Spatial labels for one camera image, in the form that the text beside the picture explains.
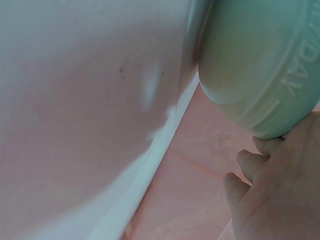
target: finger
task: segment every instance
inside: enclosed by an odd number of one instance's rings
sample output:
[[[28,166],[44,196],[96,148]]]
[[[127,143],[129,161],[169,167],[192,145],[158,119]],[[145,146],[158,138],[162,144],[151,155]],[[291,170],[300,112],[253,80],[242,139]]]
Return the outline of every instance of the finger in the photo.
[[[240,165],[242,172],[246,179],[251,183],[257,175],[259,167],[264,164],[268,159],[261,154],[254,154],[247,150],[243,150],[236,156],[236,161]]]
[[[258,151],[267,158],[270,158],[272,153],[274,153],[279,145],[284,141],[281,138],[261,140],[255,136],[252,138],[252,140],[255,144],[256,149],[258,149]]]
[[[288,138],[288,136],[289,136],[289,133],[290,133],[290,132],[287,132],[285,135],[281,136],[281,138],[282,138],[283,140],[286,140],[286,139]]]
[[[249,191],[250,186],[244,183],[237,175],[230,172],[223,180],[224,190],[228,204],[232,210],[235,209],[240,200]]]

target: human hand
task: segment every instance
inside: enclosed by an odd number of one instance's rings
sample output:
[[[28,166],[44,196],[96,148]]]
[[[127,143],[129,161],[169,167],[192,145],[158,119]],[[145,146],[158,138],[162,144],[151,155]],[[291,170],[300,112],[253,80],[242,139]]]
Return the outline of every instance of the human hand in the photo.
[[[236,158],[251,185],[234,173],[224,178],[236,239],[320,239],[320,113],[283,137],[253,142],[261,154]]]

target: green container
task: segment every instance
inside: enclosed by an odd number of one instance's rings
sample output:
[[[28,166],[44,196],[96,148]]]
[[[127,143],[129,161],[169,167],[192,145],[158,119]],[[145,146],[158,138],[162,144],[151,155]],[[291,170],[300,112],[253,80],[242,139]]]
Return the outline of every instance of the green container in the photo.
[[[320,101],[320,0],[220,0],[199,47],[206,95],[261,139],[290,131]]]

